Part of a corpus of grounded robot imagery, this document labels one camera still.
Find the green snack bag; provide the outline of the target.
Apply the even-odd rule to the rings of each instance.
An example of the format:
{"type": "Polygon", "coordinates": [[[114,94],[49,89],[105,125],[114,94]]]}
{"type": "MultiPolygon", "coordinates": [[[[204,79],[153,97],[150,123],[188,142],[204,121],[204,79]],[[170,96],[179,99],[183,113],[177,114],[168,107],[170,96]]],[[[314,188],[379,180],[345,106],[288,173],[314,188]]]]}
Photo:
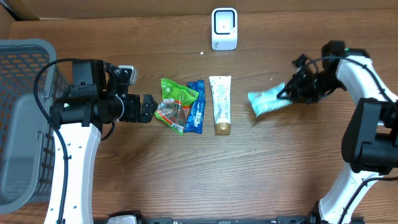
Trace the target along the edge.
{"type": "Polygon", "coordinates": [[[155,116],[183,136],[191,105],[198,99],[199,92],[167,78],[161,79],[161,89],[162,101],[155,116]]]}

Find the light teal tissue pack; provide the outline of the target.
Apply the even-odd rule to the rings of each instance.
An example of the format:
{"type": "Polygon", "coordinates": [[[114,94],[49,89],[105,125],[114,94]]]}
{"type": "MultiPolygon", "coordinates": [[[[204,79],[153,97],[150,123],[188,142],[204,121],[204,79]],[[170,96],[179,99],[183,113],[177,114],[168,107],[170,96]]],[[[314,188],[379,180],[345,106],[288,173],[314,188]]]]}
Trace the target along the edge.
{"type": "Polygon", "coordinates": [[[248,93],[248,100],[257,118],[264,113],[275,111],[292,104],[290,100],[279,99],[277,97],[284,88],[285,83],[282,82],[266,91],[248,93]]]}

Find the blue snack wrapper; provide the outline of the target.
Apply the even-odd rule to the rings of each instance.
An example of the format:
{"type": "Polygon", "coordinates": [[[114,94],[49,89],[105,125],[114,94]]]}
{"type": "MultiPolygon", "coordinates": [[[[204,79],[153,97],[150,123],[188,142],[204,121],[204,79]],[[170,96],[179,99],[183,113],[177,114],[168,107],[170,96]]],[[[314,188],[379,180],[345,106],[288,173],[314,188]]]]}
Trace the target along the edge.
{"type": "Polygon", "coordinates": [[[184,132],[201,134],[203,131],[203,118],[205,112],[205,81],[198,80],[187,83],[187,86],[198,92],[198,98],[193,102],[184,132]]]}

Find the white tube gold cap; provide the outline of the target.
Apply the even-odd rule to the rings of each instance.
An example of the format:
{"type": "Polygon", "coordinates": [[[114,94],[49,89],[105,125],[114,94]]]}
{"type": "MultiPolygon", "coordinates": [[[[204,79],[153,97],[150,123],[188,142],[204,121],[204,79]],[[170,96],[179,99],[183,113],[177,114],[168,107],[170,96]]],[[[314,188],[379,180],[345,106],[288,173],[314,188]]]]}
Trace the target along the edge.
{"type": "Polygon", "coordinates": [[[210,76],[213,115],[217,135],[231,133],[231,76],[210,76]]]}

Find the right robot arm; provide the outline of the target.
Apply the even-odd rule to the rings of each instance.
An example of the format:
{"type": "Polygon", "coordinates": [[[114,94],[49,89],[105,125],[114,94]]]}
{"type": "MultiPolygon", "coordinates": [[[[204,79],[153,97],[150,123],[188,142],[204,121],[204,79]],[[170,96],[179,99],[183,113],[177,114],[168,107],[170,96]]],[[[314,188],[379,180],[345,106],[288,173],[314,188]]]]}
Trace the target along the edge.
{"type": "Polygon", "coordinates": [[[341,88],[356,105],[341,140],[343,168],[303,223],[363,223],[352,215],[370,188],[397,180],[389,177],[397,168],[397,95],[381,80],[370,55],[343,41],[329,41],[320,58],[302,54],[292,63],[297,71],[277,99],[310,104],[341,88]]]}

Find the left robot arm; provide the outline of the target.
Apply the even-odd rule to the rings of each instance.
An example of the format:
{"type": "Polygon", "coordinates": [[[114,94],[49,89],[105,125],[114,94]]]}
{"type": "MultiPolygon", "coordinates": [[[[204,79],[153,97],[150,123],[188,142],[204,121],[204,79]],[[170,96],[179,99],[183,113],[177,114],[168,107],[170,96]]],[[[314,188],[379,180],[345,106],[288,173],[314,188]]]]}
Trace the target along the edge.
{"type": "Polygon", "coordinates": [[[93,223],[95,158],[105,124],[149,123],[152,95],[132,95],[137,70],[95,59],[70,58],[73,83],[44,116],[54,133],[55,164],[46,223],[93,223]]]}

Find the white barcode scanner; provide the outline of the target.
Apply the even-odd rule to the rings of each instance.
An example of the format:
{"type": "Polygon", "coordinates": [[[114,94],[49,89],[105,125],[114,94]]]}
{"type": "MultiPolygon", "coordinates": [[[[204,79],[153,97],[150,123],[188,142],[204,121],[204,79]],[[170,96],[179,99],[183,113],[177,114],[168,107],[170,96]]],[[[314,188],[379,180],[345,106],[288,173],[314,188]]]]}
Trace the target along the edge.
{"type": "Polygon", "coordinates": [[[219,7],[211,13],[211,47],[215,51],[235,50],[238,44],[238,13],[219,7]]]}

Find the brown cardboard box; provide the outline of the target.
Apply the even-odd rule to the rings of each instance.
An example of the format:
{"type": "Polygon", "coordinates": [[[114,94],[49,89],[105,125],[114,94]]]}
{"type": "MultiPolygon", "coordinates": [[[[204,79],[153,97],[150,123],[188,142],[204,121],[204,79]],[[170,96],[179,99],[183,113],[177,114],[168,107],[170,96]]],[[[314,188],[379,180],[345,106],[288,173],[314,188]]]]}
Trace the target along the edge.
{"type": "Polygon", "coordinates": [[[211,14],[217,7],[238,12],[328,11],[396,8],[397,0],[9,0],[27,20],[211,14]]]}

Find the grey plastic mesh basket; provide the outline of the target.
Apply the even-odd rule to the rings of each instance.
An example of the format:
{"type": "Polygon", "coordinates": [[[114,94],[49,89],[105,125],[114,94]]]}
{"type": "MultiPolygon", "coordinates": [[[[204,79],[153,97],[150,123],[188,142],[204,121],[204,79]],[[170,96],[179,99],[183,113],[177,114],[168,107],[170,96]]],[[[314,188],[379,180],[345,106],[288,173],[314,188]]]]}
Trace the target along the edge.
{"type": "Polygon", "coordinates": [[[50,199],[53,131],[35,102],[35,77],[56,60],[42,39],[1,41],[1,213],[50,199]]]}

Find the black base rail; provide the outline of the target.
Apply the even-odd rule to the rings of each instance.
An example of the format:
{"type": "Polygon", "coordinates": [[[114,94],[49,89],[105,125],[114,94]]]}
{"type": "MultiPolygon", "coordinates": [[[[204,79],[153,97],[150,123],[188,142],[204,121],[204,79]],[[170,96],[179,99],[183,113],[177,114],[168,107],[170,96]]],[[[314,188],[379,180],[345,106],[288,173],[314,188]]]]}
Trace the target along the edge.
{"type": "Polygon", "coordinates": [[[94,218],[94,224],[106,224],[109,219],[130,215],[137,218],[138,224],[316,224],[326,223],[320,221],[314,213],[307,216],[278,216],[276,218],[198,218],[198,219],[173,219],[170,217],[149,218],[145,217],[139,210],[129,210],[116,212],[109,215],[108,218],[94,218]]]}

